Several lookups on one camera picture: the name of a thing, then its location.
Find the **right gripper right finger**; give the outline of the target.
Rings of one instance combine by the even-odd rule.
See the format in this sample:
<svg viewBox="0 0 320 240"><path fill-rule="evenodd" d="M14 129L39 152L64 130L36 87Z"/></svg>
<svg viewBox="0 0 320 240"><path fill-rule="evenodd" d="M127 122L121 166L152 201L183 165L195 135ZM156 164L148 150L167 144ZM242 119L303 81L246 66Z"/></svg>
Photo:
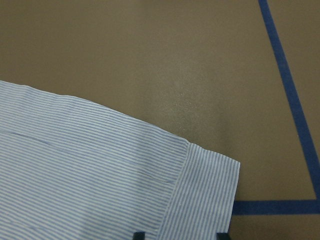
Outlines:
<svg viewBox="0 0 320 240"><path fill-rule="evenodd" d="M230 240L230 236L228 233L225 232L218 232L216 234L216 239L217 240Z"/></svg>

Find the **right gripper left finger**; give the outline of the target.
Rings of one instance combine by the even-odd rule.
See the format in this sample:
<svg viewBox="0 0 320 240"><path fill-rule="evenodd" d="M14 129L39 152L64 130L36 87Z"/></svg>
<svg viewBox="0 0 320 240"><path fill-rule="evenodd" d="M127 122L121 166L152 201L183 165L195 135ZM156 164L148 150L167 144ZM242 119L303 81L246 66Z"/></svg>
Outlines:
<svg viewBox="0 0 320 240"><path fill-rule="evenodd" d="M143 231L135 232L132 236L132 240L145 240L146 233Z"/></svg>

